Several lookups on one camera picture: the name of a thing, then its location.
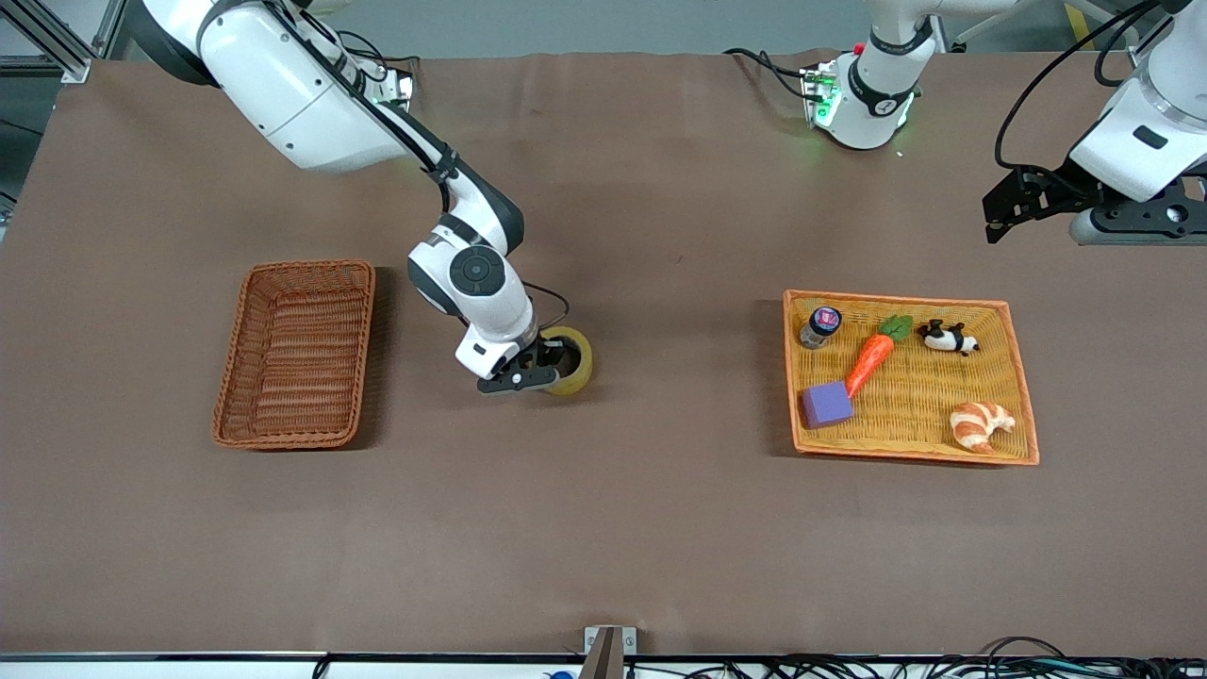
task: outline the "brown table cover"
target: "brown table cover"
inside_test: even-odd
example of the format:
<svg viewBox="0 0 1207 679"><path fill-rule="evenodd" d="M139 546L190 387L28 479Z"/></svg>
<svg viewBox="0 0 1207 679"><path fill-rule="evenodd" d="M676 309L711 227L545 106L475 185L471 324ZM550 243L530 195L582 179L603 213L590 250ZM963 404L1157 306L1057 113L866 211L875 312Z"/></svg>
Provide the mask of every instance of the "brown table cover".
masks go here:
<svg viewBox="0 0 1207 679"><path fill-rule="evenodd" d="M570 400L476 393L406 280L439 210L414 165L308 174L221 92L97 64L0 245L0 645L1201 654L1207 250L984 241L1049 59L935 58L870 152L728 57L424 62L415 112L523 206L512 262L595 346ZM1009 158L1060 162L1091 59ZM331 257L383 271L357 450L220 450L240 280ZM1042 464L794 455L788 287L1009 300Z"/></svg>

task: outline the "empty wicker basket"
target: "empty wicker basket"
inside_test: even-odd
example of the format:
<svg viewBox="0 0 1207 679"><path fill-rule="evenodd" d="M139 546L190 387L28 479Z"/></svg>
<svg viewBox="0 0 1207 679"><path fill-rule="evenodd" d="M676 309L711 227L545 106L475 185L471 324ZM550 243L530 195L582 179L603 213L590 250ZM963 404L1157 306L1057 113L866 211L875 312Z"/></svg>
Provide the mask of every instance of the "empty wicker basket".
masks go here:
<svg viewBox="0 0 1207 679"><path fill-rule="evenodd" d="M228 449L333 449L360 425L377 275L362 259L260 264L239 292L214 409Z"/></svg>

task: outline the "toy carrot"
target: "toy carrot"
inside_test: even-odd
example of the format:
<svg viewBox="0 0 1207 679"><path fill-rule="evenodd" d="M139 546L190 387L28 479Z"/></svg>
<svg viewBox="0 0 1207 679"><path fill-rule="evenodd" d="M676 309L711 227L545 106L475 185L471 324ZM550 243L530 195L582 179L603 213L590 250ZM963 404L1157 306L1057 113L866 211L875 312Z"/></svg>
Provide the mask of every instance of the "toy carrot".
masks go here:
<svg viewBox="0 0 1207 679"><path fill-rule="evenodd" d="M888 355L893 353L893 347L902 339L909 336L914 317L908 315L892 315L880 323L880 332L868 336L859 352L859 361L855 362L855 368L846 376L846 396L855 399L855 396L868 384L871 374L885 363Z"/></svg>

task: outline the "black and white panda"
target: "black and white panda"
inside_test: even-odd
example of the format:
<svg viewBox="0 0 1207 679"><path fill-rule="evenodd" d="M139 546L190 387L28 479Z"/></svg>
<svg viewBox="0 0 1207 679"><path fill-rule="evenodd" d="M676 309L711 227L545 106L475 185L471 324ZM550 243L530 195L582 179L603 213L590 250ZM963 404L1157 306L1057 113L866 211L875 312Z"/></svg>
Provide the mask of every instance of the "black and white panda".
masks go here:
<svg viewBox="0 0 1207 679"><path fill-rule="evenodd" d="M917 333L922 335L922 344L932 350L938 352L960 352L967 357L972 352L979 352L980 345L976 343L975 336L964 334L963 329L964 323L962 322L949 324L944 329L943 318L932 317L929 322L917 328Z"/></svg>

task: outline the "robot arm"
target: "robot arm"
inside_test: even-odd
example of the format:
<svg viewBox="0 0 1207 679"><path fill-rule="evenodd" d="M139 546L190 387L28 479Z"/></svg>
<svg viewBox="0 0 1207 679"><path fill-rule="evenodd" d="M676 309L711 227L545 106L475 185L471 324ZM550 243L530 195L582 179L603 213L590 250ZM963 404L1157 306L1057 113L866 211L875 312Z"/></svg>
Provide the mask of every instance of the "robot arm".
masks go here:
<svg viewBox="0 0 1207 679"><path fill-rule="evenodd" d="M929 21L939 16L987 16L1018 0L865 0L871 34L862 52L849 52L805 75L810 124L852 148L886 144L905 124L919 76L938 42Z"/></svg>
<svg viewBox="0 0 1207 679"><path fill-rule="evenodd" d="M1059 212L1081 244L1207 244L1207 0L1167 4L1173 27L1056 170L1015 168L984 198L986 235Z"/></svg>
<svg viewBox="0 0 1207 679"><path fill-rule="evenodd" d="M531 299L506 259L524 238L520 210L410 116L397 71L350 53L303 8L344 2L144 1L135 35L148 54L179 77L221 87L298 166L346 172L414 156L425 168L444 211L410 252L408 275L432 305L465 322L456 358L479 391L549 388L573 373L578 358L538 336Z"/></svg>

